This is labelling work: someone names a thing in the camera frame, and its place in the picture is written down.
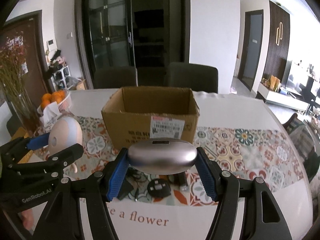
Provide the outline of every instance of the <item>glass door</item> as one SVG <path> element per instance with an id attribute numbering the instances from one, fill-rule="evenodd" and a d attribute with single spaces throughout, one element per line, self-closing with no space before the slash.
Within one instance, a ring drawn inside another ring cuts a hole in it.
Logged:
<path id="1" fill-rule="evenodd" d="M 89 68 L 134 66 L 131 0 L 83 0 Z"/>

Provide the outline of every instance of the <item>small cardboard box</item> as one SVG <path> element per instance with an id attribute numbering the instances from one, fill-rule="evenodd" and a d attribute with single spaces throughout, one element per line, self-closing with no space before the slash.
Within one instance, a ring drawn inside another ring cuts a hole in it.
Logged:
<path id="1" fill-rule="evenodd" d="M 193 142 L 199 108 L 191 89 L 123 87 L 101 111 L 116 149 L 158 137 Z"/>

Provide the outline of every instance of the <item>floral tile pattern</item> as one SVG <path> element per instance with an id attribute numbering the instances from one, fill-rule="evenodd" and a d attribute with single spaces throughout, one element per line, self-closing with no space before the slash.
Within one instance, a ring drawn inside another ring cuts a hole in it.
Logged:
<path id="1" fill-rule="evenodd" d="M 65 175 L 73 179 L 84 179 L 95 171 L 103 170 L 119 152 L 113 147 L 103 120 L 73 116 L 70 113 L 65 115 L 72 116 L 79 122 L 83 131 L 84 147 L 83 156 L 75 162 L 78 172 L 75 173 L 72 166 L 68 166 L 64 169 Z M 272 192 L 303 178 L 301 167 L 286 136 L 276 130 L 198 127 L 193 144 L 203 147 L 209 159 L 216 161 L 223 170 L 232 172 L 238 178 L 253 180 L 255 177 L 262 177 Z M 46 159 L 48 153 L 42 150 L 38 155 Z M 186 171 L 188 191 L 180 191 L 179 186 L 171 184 L 171 195 L 166 198 L 151 197 L 147 185 L 152 179 L 167 177 L 141 172 L 140 179 L 130 181 L 134 190 L 127 198 L 135 199 L 136 188 L 139 186 L 138 201 L 145 203 L 216 205 L 217 203 L 205 193 L 200 177 L 195 171 L 194 167 Z"/>

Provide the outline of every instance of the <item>slatted wood panel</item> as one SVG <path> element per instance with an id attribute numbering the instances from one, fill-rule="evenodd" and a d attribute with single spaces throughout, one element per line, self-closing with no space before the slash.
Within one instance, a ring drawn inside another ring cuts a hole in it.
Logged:
<path id="1" fill-rule="evenodd" d="M 276 31 L 283 24 L 283 38 L 276 44 Z M 270 37 L 264 74 L 273 75 L 282 80 L 288 57 L 290 41 L 290 15 L 270 1 Z"/>

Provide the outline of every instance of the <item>black office chair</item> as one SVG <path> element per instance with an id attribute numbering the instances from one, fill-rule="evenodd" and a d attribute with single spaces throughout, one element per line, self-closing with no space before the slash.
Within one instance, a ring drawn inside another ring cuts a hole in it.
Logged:
<path id="1" fill-rule="evenodd" d="M 137 69 L 133 66 L 106 67 L 94 73 L 94 88 L 138 86 Z"/>
<path id="2" fill-rule="evenodd" d="M 218 69 L 198 64 L 172 62 L 167 67 L 164 84 L 168 87 L 187 87 L 193 91 L 218 93 Z"/>

